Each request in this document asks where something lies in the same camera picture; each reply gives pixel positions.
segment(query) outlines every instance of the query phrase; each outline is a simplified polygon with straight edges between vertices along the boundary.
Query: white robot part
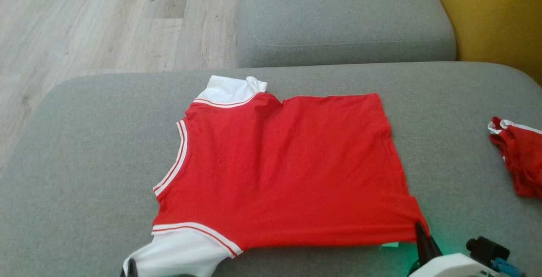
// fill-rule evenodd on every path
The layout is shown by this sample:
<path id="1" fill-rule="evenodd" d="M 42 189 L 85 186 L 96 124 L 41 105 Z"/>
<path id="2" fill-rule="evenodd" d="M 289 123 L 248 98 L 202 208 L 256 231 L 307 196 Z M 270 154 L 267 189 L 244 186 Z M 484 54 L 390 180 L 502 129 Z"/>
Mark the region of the white robot part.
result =
<path id="1" fill-rule="evenodd" d="M 451 254 L 431 259 L 410 277 L 498 277 L 499 273 L 464 254 Z"/>

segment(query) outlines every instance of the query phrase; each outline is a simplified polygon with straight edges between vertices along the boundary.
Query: mustard yellow fabric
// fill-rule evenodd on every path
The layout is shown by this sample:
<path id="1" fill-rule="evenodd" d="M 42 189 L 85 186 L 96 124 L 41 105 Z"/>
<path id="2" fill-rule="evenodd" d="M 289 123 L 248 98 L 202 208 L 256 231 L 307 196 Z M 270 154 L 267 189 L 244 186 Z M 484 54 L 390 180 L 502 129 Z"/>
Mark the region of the mustard yellow fabric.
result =
<path id="1" fill-rule="evenodd" d="M 440 0 L 460 61 L 515 67 L 542 86 L 542 0 Z"/>

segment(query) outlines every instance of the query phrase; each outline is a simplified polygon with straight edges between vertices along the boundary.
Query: white sleeve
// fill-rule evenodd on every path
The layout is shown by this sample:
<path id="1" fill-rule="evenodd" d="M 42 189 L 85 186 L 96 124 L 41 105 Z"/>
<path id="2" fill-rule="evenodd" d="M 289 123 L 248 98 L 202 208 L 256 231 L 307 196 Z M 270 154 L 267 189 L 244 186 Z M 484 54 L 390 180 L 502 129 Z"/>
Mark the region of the white sleeve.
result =
<path id="1" fill-rule="evenodd" d="M 228 253 L 197 230 L 183 229 L 155 235 L 150 244 L 130 255 L 123 265 L 128 276 L 128 261 L 135 260 L 138 277 L 166 277 L 191 274 L 211 277 L 216 266 Z"/>

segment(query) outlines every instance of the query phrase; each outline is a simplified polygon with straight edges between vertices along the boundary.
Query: blue connector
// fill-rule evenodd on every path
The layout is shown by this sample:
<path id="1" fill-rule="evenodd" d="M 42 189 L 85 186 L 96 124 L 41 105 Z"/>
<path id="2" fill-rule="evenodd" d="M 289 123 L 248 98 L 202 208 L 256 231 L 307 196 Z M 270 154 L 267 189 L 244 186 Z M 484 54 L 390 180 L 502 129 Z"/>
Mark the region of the blue connector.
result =
<path id="1" fill-rule="evenodd" d="M 526 277 L 525 273 L 501 258 L 496 258 L 491 264 L 496 271 L 505 273 L 506 275 L 512 277 Z"/>

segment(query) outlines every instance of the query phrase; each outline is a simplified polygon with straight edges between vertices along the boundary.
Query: gray cushion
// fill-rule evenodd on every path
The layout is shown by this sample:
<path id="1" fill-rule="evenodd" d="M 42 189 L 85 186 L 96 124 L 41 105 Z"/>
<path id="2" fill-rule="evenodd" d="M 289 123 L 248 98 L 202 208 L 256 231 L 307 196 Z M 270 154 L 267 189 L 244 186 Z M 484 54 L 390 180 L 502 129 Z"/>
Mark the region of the gray cushion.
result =
<path id="1" fill-rule="evenodd" d="M 152 186 L 175 160 L 175 122 L 211 74 L 254 75 L 279 99 L 378 92 L 443 252 L 467 252 L 467 240 L 484 235 L 527 273 L 539 268 L 542 202 L 515 195 L 487 123 L 497 115 L 542 128 L 542 89 L 502 65 L 436 62 L 70 80 L 35 111 L 0 178 L 0 276 L 118 274 L 151 240 Z M 215 276 L 405 276 L 415 258 L 412 244 L 260 249 L 224 261 Z"/>
<path id="2" fill-rule="evenodd" d="M 453 61 L 439 0 L 240 0 L 238 66 Z"/>

